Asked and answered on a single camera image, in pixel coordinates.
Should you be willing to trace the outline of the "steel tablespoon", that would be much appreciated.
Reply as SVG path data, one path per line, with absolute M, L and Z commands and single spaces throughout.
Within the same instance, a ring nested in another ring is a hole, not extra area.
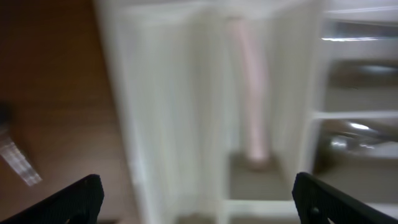
M 331 151 L 397 159 L 397 122 L 391 119 L 326 119 L 322 131 Z

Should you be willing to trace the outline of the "small steel teaspoon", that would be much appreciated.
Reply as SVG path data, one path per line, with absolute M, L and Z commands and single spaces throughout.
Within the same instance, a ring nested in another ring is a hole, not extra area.
M 42 181 L 41 176 L 28 158 L 12 140 L 6 124 L 1 125 L 1 157 L 28 186 L 36 185 Z

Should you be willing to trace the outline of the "pink plastic knife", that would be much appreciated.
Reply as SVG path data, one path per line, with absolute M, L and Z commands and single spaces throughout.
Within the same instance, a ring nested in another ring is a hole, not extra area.
M 264 127 L 265 78 L 264 64 L 257 49 L 256 39 L 244 19 L 230 23 L 237 47 L 244 82 L 244 112 L 246 122 L 246 158 L 251 166 L 260 168 L 269 162 Z

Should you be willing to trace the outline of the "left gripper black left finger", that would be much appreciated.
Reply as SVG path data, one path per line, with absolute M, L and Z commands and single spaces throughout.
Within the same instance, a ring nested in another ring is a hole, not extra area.
M 103 199 L 100 176 L 90 174 L 1 224 L 96 224 Z

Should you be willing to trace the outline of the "steel fork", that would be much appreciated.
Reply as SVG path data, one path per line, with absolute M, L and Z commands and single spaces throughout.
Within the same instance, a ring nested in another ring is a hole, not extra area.
M 322 37 L 321 40 L 331 42 L 360 42 L 360 41 L 379 41 L 379 40 L 397 40 L 397 37 L 348 37 L 348 38 L 326 38 Z

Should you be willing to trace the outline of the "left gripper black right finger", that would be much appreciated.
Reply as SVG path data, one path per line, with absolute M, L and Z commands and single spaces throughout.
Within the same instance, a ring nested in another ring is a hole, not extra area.
M 292 196 L 301 224 L 397 224 L 397 219 L 306 172 L 296 175 Z

